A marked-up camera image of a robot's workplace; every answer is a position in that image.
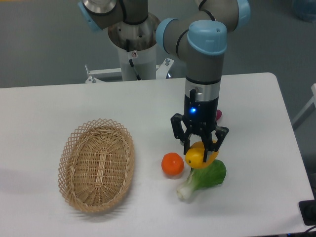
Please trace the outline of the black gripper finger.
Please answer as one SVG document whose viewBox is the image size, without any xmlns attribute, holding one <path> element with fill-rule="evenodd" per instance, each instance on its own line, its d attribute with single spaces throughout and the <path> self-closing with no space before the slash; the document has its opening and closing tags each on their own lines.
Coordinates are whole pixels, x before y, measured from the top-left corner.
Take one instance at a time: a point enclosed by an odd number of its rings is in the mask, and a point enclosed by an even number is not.
<svg viewBox="0 0 316 237">
<path fill-rule="evenodd" d="M 213 142 L 212 132 L 215 131 L 215 136 L 217 140 Z M 227 127 L 218 126 L 217 124 L 214 127 L 202 127 L 200 129 L 200 137 L 204 145 L 204 154 L 203 154 L 203 162 L 207 162 L 208 154 L 212 152 L 219 151 L 226 135 L 229 133 L 229 129 Z"/>
<path fill-rule="evenodd" d="M 196 115 L 176 113 L 172 116 L 171 125 L 173 134 L 183 145 L 183 154 L 186 154 L 190 148 L 190 137 L 192 134 L 197 135 L 198 120 Z"/>
</svg>

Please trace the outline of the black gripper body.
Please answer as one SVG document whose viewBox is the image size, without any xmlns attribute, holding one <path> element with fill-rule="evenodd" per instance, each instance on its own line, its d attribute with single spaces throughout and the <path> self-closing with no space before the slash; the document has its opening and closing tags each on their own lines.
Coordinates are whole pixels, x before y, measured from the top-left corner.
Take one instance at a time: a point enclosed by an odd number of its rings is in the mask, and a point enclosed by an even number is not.
<svg viewBox="0 0 316 237">
<path fill-rule="evenodd" d="M 191 129 L 192 134 L 206 138 L 211 136 L 212 131 L 215 130 L 218 100 L 219 98 L 211 101 L 195 101 L 191 104 L 189 97 L 185 95 L 183 123 L 187 129 Z"/>
</svg>

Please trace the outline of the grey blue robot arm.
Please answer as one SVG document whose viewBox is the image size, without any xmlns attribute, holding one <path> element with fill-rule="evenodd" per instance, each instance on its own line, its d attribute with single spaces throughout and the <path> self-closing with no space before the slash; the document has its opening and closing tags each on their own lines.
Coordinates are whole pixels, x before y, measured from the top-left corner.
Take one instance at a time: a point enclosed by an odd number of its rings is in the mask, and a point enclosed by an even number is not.
<svg viewBox="0 0 316 237">
<path fill-rule="evenodd" d="M 199 0 L 198 12 L 184 20 L 158 20 L 146 0 L 81 0 L 91 29 L 107 30 L 120 53 L 123 80 L 156 78 L 156 46 L 186 64 L 183 114 L 171 118 L 174 137 L 190 148 L 201 138 L 203 161 L 219 150 L 228 133 L 216 122 L 227 34 L 250 19 L 246 0 Z"/>
</svg>

